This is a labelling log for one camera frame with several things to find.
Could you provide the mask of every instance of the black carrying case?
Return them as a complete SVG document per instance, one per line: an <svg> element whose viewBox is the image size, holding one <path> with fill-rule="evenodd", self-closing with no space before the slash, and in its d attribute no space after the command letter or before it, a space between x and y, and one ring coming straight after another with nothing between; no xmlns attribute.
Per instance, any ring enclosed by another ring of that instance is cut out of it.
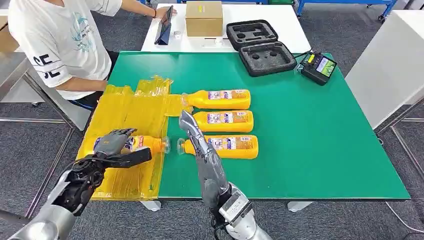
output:
<svg viewBox="0 0 424 240"><path fill-rule="evenodd" d="M290 71L298 64L266 20L229 23L226 34L252 77Z"/></svg>

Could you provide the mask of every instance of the floor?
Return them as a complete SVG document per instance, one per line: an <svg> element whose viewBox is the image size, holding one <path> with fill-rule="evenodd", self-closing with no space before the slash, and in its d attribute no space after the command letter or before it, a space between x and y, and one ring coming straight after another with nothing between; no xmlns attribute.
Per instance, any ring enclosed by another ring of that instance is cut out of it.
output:
<svg viewBox="0 0 424 240"><path fill-rule="evenodd" d="M381 6L307 4L300 24L312 46L331 52L347 74L381 24ZM150 19L125 11L116 17L94 14L104 45L114 51L140 50ZM412 113L424 117L424 108ZM0 104L0 117L57 117L46 104ZM423 123L400 123L398 130L424 168ZM67 133L65 125L0 122L0 209L24 215ZM424 181L395 135L386 131L384 149L412 200L393 202L396 212L412 227L424 229ZM47 193L66 164L73 161L81 139L74 134L64 151ZM44 203L45 193L36 208ZM253 203L257 223L276 240L424 240L410 234L383 202L315 202L300 212L287 210L282 201ZM211 240L210 214L198 201L165 201L157 212L138 202L92 201L77 220L72 240ZM18 226L0 219L0 239ZM220 235L222 240L229 239Z"/></svg>

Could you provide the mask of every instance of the person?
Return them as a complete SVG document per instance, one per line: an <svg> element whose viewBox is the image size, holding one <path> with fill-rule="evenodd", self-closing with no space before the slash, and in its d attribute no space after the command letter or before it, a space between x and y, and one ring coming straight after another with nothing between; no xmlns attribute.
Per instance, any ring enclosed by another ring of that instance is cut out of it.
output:
<svg viewBox="0 0 424 240"><path fill-rule="evenodd" d="M45 85L92 111L118 53L103 46L90 10L114 16L119 9L161 18L169 8L137 0L11 0L8 27Z"/></svg>

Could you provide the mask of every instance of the robotic arm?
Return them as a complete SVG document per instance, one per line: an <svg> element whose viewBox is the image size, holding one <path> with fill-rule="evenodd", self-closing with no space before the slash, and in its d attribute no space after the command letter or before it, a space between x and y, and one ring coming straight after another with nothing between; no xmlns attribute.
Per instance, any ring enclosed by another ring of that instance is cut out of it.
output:
<svg viewBox="0 0 424 240"><path fill-rule="evenodd" d="M215 239L218 240L217 230L225 227L236 240L272 240L256 223L249 199L227 181L217 151L205 141L196 120L185 110L179 117L179 127L187 133L196 152L201 197L215 219Z"/></svg>
<svg viewBox="0 0 424 240"><path fill-rule="evenodd" d="M152 159L148 147L120 154L135 130L110 132L100 139L94 154L71 163L72 168L60 176L37 216L9 240L65 240L95 189L102 184L107 168L130 168Z"/></svg>

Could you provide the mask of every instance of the orange bottle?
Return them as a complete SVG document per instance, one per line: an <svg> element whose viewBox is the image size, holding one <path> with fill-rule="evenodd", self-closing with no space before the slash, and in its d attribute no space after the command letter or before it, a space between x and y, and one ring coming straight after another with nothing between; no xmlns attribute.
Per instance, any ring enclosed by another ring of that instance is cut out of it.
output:
<svg viewBox="0 0 424 240"><path fill-rule="evenodd" d="M248 133L253 129L253 113L249 110L200 111L193 114L203 132Z"/></svg>
<svg viewBox="0 0 424 240"><path fill-rule="evenodd" d="M100 137L91 137L89 138L89 142L92 142L92 144L83 144L85 147L84 149L84 156L87 156L89 154L94 154L94 148L99 142ZM162 139L155 138L152 136L130 136L125 142L125 145L122 148L121 153L129 153L137 151L140 147L149 147L150 152L152 155L155 155L157 153L169 153L171 149L170 145L170 139L169 137L164 137Z"/></svg>
<svg viewBox="0 0 424 240"><path fill-rule="evenodd" d="M247 89L205 91L192 94L183 93L185 106L199 109L237 109L246 110L251 105L251 93Z"/></svg>
<svg viewBox="0 0 424 240"><path fill-rule="evenodd" d="M254 135L209 135L204 136L213 145L216 153L224 159L254 159L258 156L258 138ZM177 151L195 155L195 148L188 139L178 139Z"/></svg>

